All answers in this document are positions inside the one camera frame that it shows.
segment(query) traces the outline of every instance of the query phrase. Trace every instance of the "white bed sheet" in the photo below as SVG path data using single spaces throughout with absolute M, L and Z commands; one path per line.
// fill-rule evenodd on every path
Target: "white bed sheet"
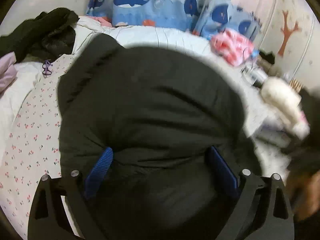
M 206 62 L 241 94 L 247 112 L 244 125 L 247 135 L 254 133 L 266 118 L 274 118 L 273 111 L 262 103 L 258 91 L 242 79 L 240 69 L 231 68 L 222 58 L 212 54 L 206 39 L 169 28 L 99 27 L 87 17 L 80 17 L 75 30 L 73 55 L 63 55 L 54 62 L 52 76 L 39 82 L 24 101 L 12 126 L 0 167 L 0 205 L 24 239 L 27 239 L 28 215 L 40 177 L 45 173 L 52 178 L 61 175 L 58 141 L 61 119 L 57 105 L 57 82 L 97 33 L 108 34 L 127 48 L 135 45 L 165 47 Z M 273 165 L 273 161 L 277 162 L 277 158 L 268 162 L 270 169 L 265 173 L 269 174 L 273 167 L 279 167 Z
M 33 90 L 42 74 L 41 63 L 28 62 L 14 65 L 18 71 L 15 81 L 0 94 L 0 160 L 11 125 L 28 93 Z

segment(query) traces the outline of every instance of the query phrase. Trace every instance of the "bed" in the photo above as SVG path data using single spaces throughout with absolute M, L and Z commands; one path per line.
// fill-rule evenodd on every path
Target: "bed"
M 240 68 L 231 68 L 222 58 L 211 52 L 207 39 L 177 29 L 152 26 L 101 27 L 100 23 L 80 17 L 72 55 L 63 55 L 53 63 L 53 73 L 41 77 L 22 103 L 7 132 L 5 152 L 0 166 L 0 206 L 15 230 L 27 239 L 28 216 L 40 177 L 50 174 L 61 176 L 57 83 L 74 60 L 95 35 L 105 33 L 124 47 L 149 45 L 177 50 L 197 58 L 215 68 L 237 90 L 247 112 L 244 130 L 252 135 L 266 119 L 277 115 L 265 105 L 258 90 L 242 78 Z M 264 175 L 278 172 L 285 178 L 288 159 L 276 150 L 256 142 L 256 153 Z

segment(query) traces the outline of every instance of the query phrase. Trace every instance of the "person's hand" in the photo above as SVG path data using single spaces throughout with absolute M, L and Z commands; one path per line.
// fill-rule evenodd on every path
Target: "person's hand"
M 303 198 L 298 201 L 293 212 L 297 221 L 304 220 L 320 209 L 320 171 L 308 174 L 292 174 L 287 179 L 286 190 L 289 199 L 293 198 L 297 189 L 301 189 Z

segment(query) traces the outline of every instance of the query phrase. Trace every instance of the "pink blanket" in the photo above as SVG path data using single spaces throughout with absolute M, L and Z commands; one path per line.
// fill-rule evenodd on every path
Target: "pink blanket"
M 243 63 L 254 50 L 249 39 L 228 28 L 223 33 L 213 35 L 210 44 L 213 51 L 222 54 L 223 58 L 233 66 Z

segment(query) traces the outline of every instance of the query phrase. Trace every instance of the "metal rivet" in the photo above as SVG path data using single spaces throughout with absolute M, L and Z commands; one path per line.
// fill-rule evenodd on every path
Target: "metal rivet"
M 71 171 L 71 176 L 72 177 L 76 177 L 76 176 L 78 176 L 79 175 L 79 171 L 78 170 L 73 170 L 73 171 Z
M 273 174 L 273 178 L 276 180 L 280 180 L 281 176 L 278 173 Z
M 49 175 L 45 174 L 41 177 L 42 181 L 46 181 L 49 178 Z
M 242 174 L 245 175 L 245 176 L 250 176 L 251 171 L 248 170 L 248 169 L 243 169 L 243 170 L 242 170 Z

